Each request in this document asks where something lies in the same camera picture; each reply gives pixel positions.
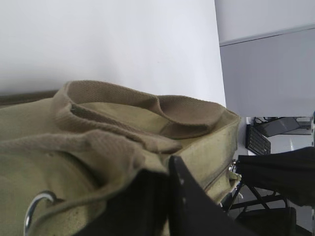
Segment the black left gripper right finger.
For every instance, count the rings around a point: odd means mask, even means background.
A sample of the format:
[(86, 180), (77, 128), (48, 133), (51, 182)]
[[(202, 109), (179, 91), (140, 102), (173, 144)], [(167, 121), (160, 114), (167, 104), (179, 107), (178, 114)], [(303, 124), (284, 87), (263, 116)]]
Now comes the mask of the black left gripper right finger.
[(169, 231), (172, 236), (253, 236), (227, 216), (196, 182), (179, 156), (169, 159)]

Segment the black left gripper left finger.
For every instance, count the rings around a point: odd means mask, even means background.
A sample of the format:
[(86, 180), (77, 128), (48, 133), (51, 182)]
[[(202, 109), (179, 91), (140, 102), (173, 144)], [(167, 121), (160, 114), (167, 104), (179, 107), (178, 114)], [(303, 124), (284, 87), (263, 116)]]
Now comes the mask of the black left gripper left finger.
[(169, 177), (142, 170), (77, 236), (160, 236), (167, 219)]

